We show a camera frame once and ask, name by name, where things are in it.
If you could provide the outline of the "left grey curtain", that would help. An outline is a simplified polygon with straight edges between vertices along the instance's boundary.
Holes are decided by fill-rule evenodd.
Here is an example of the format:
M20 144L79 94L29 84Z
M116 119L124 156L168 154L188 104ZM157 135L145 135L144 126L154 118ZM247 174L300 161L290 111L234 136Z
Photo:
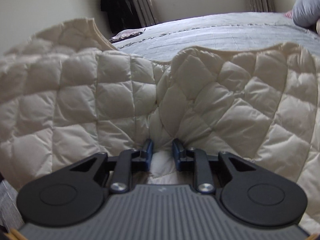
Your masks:
M156 6L153 0L133 0L142 27L159 24Z

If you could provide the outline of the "dark hanging coat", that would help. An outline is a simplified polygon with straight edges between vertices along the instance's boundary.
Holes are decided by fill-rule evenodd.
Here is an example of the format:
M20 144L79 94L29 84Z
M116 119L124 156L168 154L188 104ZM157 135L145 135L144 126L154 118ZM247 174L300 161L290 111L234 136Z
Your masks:
M100 10L107 14L113 34L142 27L133 0L100 0Z

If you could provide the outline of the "grey checked bedspread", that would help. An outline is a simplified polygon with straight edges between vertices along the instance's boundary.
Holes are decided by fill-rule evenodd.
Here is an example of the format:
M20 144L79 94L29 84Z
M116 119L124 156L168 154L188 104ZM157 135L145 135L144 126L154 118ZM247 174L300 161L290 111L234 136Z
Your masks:
M122 52L169 61L180 50L201 46L215 50L257 50L293 42L319 54L319 36L296 26L282 13L241 12L165 22L136 37L114 43Z

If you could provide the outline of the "grey folded blanket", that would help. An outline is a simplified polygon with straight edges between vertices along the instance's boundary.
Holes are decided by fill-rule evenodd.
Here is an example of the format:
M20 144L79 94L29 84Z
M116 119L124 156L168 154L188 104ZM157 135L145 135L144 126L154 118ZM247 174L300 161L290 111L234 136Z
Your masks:
M319 20L319 0L296 0L292 8L295 25L308 28Z

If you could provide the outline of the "small patterned cloth on bed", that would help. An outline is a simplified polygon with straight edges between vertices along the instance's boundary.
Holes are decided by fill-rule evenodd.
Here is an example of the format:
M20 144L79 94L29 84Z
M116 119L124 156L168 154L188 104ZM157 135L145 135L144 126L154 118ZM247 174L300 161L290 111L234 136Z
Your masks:
M119 41L122 41L122 40L127 40L129 38L142 35L144 32L145 32L145 28L126 29L126 30L123 30L123 31L117 33L117 35L115 35L114 37L110 38L109 41L111 43L116 43L116 42L119 42Z

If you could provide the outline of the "cream quilted puffer jacket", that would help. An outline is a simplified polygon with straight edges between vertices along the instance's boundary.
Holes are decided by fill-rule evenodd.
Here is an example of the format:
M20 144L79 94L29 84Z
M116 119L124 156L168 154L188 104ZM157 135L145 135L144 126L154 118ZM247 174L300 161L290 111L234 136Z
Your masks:
M319 232L319 54L191 46L169 61L117 49L92 19L34 34L1 58L1 173L16 190L97 152L154 142L138 181L185 183L171 142L228 151L299 184Z

